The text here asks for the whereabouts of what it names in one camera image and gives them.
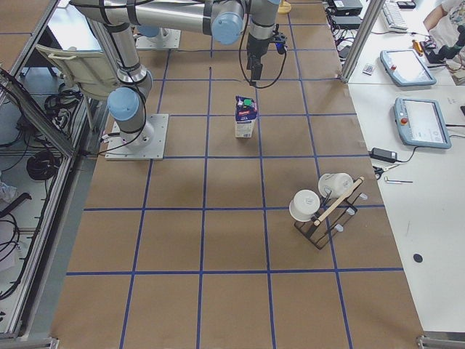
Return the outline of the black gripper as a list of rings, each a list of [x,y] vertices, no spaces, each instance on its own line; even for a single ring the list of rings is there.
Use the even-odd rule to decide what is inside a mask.
[[[247,52],[247,66],[251,70],[251,80],[259,81],[262,76],[262,57],[267,53],[270,38],[258,39],[255,36],[248,36],[246,52]]]

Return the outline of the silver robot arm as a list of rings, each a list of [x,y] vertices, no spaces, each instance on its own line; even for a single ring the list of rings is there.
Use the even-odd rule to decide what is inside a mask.
[[[144,36],[150,41],[155,41],[163,37],[163,31],[159,27],[147,26],[147,25],[138,25],[137,31],[139,35]]]
[[[224,45],[238,41],[247,56],[240,69],[252,87],[261,78],[261,59],[268,46],[274,43],[279,53],[286,53],[286,38],[275,22],[279,1],[72,1],[71,5],[89,23],[103,27],[97,40],[116,64],[122,84],[110,93],[108,106],[131,151],[144,148],[154,133],[145,107],[152,77],[140,62],[132,27],[202,33]]]

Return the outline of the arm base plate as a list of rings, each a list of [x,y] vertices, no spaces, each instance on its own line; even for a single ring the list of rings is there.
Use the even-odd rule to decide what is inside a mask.
[[[181,31],[161,28],[157,36],[135,35],[135,44],[138,50],[168,50],[178,49]]]
[[[105,158],[110,161],[162,160],[166,144],[169,115],[167,113],[150,114],[142,134],[138,137],[120,132],[117,122],[113,122],[112,132],[119,132],[108,142],[109,151]]]

